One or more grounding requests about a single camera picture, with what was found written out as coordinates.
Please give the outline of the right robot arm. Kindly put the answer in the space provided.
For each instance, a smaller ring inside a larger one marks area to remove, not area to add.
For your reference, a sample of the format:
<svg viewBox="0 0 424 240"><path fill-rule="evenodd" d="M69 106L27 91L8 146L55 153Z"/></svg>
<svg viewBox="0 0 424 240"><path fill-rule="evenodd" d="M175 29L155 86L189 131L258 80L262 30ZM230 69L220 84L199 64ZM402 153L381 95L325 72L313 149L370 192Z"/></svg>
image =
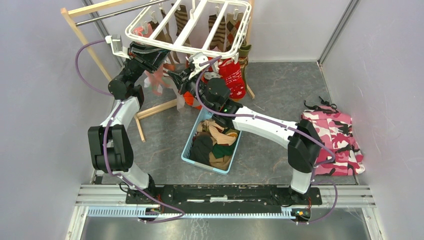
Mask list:
<svg viewBox="0 0 424 240"><path fill-rule="evenodd" d="M203 82L198 79L199 74L171 71L168 75L180 93L189 92L204 104L218 125L261 136L287 149L288 163L293 169L289 199L302 204L309 198L314 165L323 148L309 120L293 122L259 114L231 100L231 91L221 78Z"/></svg>

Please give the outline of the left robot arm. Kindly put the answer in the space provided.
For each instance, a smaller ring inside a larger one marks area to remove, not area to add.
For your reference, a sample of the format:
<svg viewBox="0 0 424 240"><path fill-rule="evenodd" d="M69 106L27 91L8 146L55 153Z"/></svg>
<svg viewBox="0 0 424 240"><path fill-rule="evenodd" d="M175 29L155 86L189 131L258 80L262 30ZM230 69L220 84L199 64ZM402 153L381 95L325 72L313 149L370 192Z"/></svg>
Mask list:
<svg viewBox="0 0 424 240"><path fill-rule="evenodd" d="M157 190L153 179L134 164L127 128L133 116L144 103L144 93L136 81L144 72L159 70L169 55L169 50L132 42L124 51L126 60L122 70L108 84L108 91L116 100L110 115L97 126L88 129L88 144L91 163L95 170L118 177L145 204L153 203Z"/></svg>

